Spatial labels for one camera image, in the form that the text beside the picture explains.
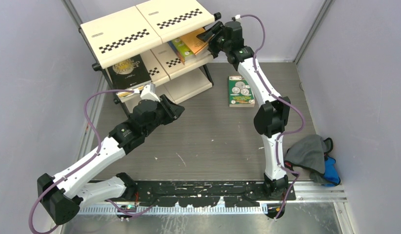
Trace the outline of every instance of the black and white checkered strip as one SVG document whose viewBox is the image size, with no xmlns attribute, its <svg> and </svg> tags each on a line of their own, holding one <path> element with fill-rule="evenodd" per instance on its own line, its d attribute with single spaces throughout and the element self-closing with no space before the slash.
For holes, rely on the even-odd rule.
<svg viewBox="0 0 401 234">
<path fill-rule="evenodd" d="M 156 75 L 157 73 L 160 73 L 160 71 L 158 70 L 157 67 L 155 67 L 155 68 L 149 70 L 149 75 L 151 75 L 151 76 L 154 76 L 154 75 Z"/>
<path fill-rule="evenodd" d="M 185 13 L 184 15 L 180 15 L 179 17 L 174 17 L 173 19 L 169 19 L 168 21 L 163 21 L 162 23 L 158 23 L 160 29 L 169 27 L 170 25 L 174 25 L 175 23 L 180 23 L 187 19 L 192 18 L 193 16 L 197 16 L 202 14 L 203 12 L 200 9 L 195 9 L 194 11 L 190 11 L 189 13 Z"/>
<path fill-rule="evenodd" d="M 106 53 L 107 51 L 112 51 L 113 49 L 119 48 L 122 45 L 125 45 L 127 43 L 131 43 L 132 41 L 135 41 L 139 38 L 144 37 L 145 35 L 149 35 L 150 33 L 147 31 L 147 29 L 143 29 L 142 31 L 139 31 L 135 34 L 130 35 L 129 37 L 125 37 L 123 39 L 120 39 L 118 41 L 112 42 L 111 45 L 105 45 L 99 47 L 100 51 L 102 54 Z"/>
<path fill-rule="evenodd" d="M 169 67 L 175 66 L 175 65 L 177 65 L 177 64 L 179 64 L 179 63 L 181 63 L 181 61 L 180 61 L 180 59 L 178 59 L 178 58 L 175 58 L 175 59 L 173 59 L 173 60 L 170 60 L 170 61 L 166 62 L 166 64 L 167 64 Z"/>
</svg>

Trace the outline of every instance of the yellow book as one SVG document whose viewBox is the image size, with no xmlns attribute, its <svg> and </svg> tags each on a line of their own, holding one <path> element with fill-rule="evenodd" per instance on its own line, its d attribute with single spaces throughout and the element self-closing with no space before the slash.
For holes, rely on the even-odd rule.
<svg viewBox="0 0 401 234">
<path fill-rule="evenodd" d="M 193 32 L 180 37 L 187 47 L 195 54 L 198 55 L 208 48 L 208 42 L 203 42 L 196 36 L 205 32 L 204 28 L 199 28 Z"/>
</svg>

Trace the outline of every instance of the white wall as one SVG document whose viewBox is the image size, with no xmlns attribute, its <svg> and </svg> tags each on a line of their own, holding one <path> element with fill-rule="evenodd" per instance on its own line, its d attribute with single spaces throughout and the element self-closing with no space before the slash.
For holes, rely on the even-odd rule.
<svg viewBox="0 0 401 234">
<path fill-rule="evenodd" d="M 72 0 L 84 21 L 117 12 L 146 0 Z M 324 0 L 198 0 L 211 14 L 222 13 L 222 22 L 237 14 L 254 14 L 264 22 L 267 38 L 260 61 L 293 61 Z M 243 24 L 245 43 L 261 44 L 261 27 L 255 19 Z M 216 61 L 226 61 L 220 56 Z"/>
<path fill-rule="evenodd" d="M 335 1 L 299 72 L 360 233 L 401 233 L 401 0 Z"/>
<path fill-rule="evenodd" d="M 100 77 L 93 62 L 60 1 L 0 1 L 0 234 L 30 233 L 37 178 L 74 162 Z"/>
</svg>

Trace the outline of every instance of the robotic arm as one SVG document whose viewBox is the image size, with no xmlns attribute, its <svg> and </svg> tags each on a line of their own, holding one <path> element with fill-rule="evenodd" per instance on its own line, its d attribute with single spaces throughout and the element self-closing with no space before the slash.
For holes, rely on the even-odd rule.
<svg viewBox="0 0 401 234">
<path fill-rule="evenodd" d="M 235 70 L 248 81 L 260 108 L 254 118 L 254 126 L 262 136 L 265 148 L 265 173 L 263 190 L 266 196 L 280 196 L 288 187 L 286 172 L 278 165 L 282 158 L 282 136 L 287 125 L 289 107 L 271 96 L 271 94 L 290 103 L 288 97 L 281 95 L 272 87 L 255 60 L 254 51 L 244 45 L 242 27 L 238 21 L 227 22 L 225 25 L 218 21 L 198 38 L 209 42 L 209 51 L 216 58 L 223 51 L 227 60 Z M 263 78 L 262 83 L 257 71 Z M 160 98 L 154 94 L 155 86 L 146 85 L 140 97 L 142 101 L 133 109 L 127 121 L 117 125 L 102 141 L 101 151 L 83 168 L 69 178 L 64 176 L 78 168 L 93 157 L 97 148 L 81 160 L 50 176 L 43 174 L 37 180 L 38 193 L 41 195 L 47 188 L 60 178 L 64 181 L 50 190 L 40 201 L 57 225 L 70 221 L 81 208 L 104 201 L 113 197 L 123 197 L 131 200 L 137 191 L 136 183 L 126 174 L 120 173 L 115 177 L 94 184 L 86 184 L 105 167 L 124 157 L 133 149 L 144 143 L 145 137 L 159 125 L 169 124 L 178 119 L 184 108 L 171 102 L 165 95 Z"/>
</svg>

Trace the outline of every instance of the wooden floor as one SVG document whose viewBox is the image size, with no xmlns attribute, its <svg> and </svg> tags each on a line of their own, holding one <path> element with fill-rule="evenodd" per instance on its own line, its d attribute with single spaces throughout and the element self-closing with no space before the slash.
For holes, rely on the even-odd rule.
<svg viewBox="0 0 401 234">
<path fill-rule="evenodd" d="M 296 141 L 315 133 L 304 92 L 299 87 L 297 68 L 293 63 L 260 65 L 277 91 L 288 96 L 306 118 L 302 132 L 284 138 L 286 152 Z M 108 179 L 119 172 L 136 180 L 263 179 L 263 143 L 253 125 L 258 106 L 228 107 L 227 79 L 238 73 L 227 63 L 211 63 L 208 67 L 215 86 L 181 103 L 186 110 L 177 121 L 158 127 L 143 145 L 107 167 L 96 179 Z M 100 135 L 106 136 L 125 120 L 121 107 L 113 103 L 112 96 L 106 96 L 97 127 Z M 300 125 L 301 119 L 291 110 L 286 130 Z M 308 179 L 308 174 L 300 179 Z"/>
</svg>

